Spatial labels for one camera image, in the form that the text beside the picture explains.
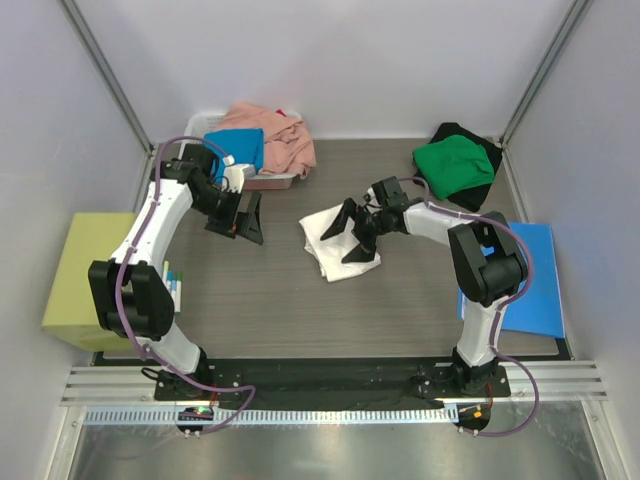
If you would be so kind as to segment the white printed t-shirt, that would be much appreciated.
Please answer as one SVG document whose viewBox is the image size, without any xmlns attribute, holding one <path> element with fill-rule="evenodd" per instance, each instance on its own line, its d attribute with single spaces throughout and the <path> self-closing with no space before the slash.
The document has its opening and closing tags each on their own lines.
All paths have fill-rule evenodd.
<svg viewBox="0 0 640 480">
<path fill-rule="evenodd" d="M 363 275 L 381 264 L 378 253 L 374 259 L 364 263 L 342 263 L 342 259 L 356 246 L 356 238 L 348 230 L 355 225 L 350 218 L 347 219 L 346 229 L 335 237 L 322 240 L 321 235 L 336 219 L 341 205 L 308 215 L 299 221 L 304 236 L 304 250 L 311 254 L 318 262 L 321 276 L 329 283 L 347 280 Z"/>
</svg>

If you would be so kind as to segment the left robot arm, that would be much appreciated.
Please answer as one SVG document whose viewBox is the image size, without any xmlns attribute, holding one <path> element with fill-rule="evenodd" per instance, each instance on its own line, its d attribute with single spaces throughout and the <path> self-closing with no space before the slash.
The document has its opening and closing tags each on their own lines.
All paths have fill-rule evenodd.
<svg viewBox="0 0 640 480">
<path fill-rule="evenodd" d="M 179 390 L 198 400 L 211 391 L 212 375 L 204 350 L 176 323 L 176 297 L 163 277 L 166 251 L 191 210 L 205 216 L 209 232 L 262 244 L 261 195 L 252 193 L 242 210 L 245 174 L 239 164 L 208 139 L 180 140 L 203 144 L 203 153 L 171 160 L 157 153 L 131 229 L 109 259 L 92 262 L 88 280 L 101 328 L 129 339 L 141 357 L 178 376 Z"/>
</svg>

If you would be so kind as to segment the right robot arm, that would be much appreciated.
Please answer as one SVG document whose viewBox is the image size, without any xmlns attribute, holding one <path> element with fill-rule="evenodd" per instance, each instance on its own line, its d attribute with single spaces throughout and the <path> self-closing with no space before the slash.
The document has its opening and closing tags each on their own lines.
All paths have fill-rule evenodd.
<svg viewBox="0 0 640 480">
<path fill-rule="evenodd" d="M 487 383 L 483 367 L 499 357 L 497 341 L 508 306 L 522 297 L 534 274 L 531 254 L 498 212 L 473 215 L 411 199 L 401 180 L 371 185 L 361 203 L 346 199 L 320 235 L 327 241 L 349 233 L 355 245 L 342 262 L 364 263 L 377 240 L 390 233 L 424 237 L 449 248 L 459 290 L 467 299 L 461 337 L 452 352 L 451 383 L 460 394 L 476 394 Z"/>
</svg>

